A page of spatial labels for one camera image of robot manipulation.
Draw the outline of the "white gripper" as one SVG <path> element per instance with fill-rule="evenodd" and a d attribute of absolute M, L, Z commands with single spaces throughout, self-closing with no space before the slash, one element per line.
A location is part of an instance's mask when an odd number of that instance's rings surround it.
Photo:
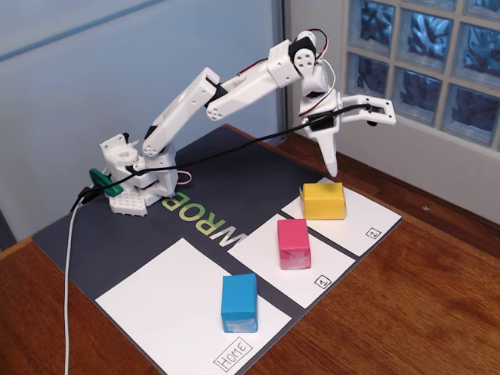
<path fill-rule="evenodd" d="M 328 173 L 332 177 L 338 175 L 337 146 L 335 136 L 340 131 L 343 114 L 333 116 L 332 113 L 342 109 L 341 95 L 334 88 L 330 94 L 323 97 L 321 103 L 312 111 L 306 113 L 301 123 L 310 123 L 327 117 L 323 122 L 316 125 L 307 126 L 302 129 L 303 134 L 308 138 L 316 138 L 323 156 L 323 161 Z"/>

